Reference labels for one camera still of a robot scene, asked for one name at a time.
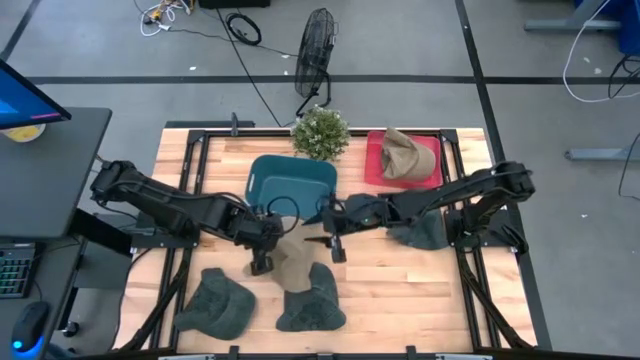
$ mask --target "monitor screen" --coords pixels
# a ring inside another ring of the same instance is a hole
[[[69,118],[60,105],[0,60],[0,129]]]

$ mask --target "wooden table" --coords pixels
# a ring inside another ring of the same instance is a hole
[[[482,129],[457,129],[467,174],[491,166]],[[153,178],[178,186],[189,129],[165,129]],[[366,137],[352,138],[334,165],[338,170],[339,198],[351,193],[399,191],[363,182]],[[192,168],[197,164],[198,150]],[[249,168],[260,155],[293,155],[288,137],[214,138],[209,147],[203,193],[228,191],[243,196]],[[193,189],[195,174],[191,176]],[[453,249],[422,251],[387,238],[385,229],[343,237],[348,262],[333,264],[322,245],[317,261],[328,265],[337,281],[340,307],[347,324],[332,332],[284,333],[275,329],[283,312],[283,291],[269,276],[251,277],[243,267],[250,252],[204,234],[194,251],[186,301],[200,282],[202,269],[221,267],[231,279],[257,297],[254,317],[246,333],[221,341],[197,331],[180,334],[179,352],[226,353],[230,345],[242,353],[402,353],[407,345],[418,352],[471,351],[460,276]],[[529,308],[514,254],[507,248],[484,248],[484,261],[492,298],[510,324],[526,341],[535,344]],[[132,269],[122,303],[121,325],[115,347],[139,328],[156,303],[165,250],[155,249]],[[181,255],[176,256],[176,264]],[[484,314],[476,301],[483,345],[489,345]],[[165,315],[161,345],[168,344],[173,305]]]

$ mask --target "black desk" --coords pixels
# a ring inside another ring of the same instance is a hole
[[[42,299],[50,306],[44,344],[49,343],[73,302],[76,270],[86,239],[91,239],[95,232],[104,232],[109,237],[115,231],[113,240],[121,240],[119,231],[105,230],[104,224],[76,208],[111,110],[67,110],[72,120],[47,125],[45,132],[31,143],[15,143],[0,136],[0,241],[39,241],[46,245],[47,253],[40,258],[35,276]],[[80,245],[48,252],[75,244],[69,234]],[[124,244],[120,252],[127,253],[128,246]],[[29,298],[0,300],[0,359],[12,358],[13,324],[22,309],[39,297],[34,286]],[[34,358],[42,355],[41,351]]]
[[[30,143],[0,136],[0,237],[65,236],[111,110],[69,108]]]

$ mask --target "green plant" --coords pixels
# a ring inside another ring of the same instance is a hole
[[[349,144],[349,124],[336,110],[315,106],[291,128],[296,153],[315,160],[335,160]]]

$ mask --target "tan hat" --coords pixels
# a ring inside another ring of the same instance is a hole
[[[431,176],[436,166],[431,149],[394,128],[387,128],[384,134],[381,160],[383,177],[388,180],[421,181]]]
[[[283,217],[282,227],[290,229],[295,221],[294,217]],[[271,277],[284,290],[299,293],[311,289],[309,272],[313,266],[314,243],[304,241],[305,238],[320,236],[324,233],[322,224],[302,226],[302,220],[295,229],[280,240],[269,256],[273,260]]]

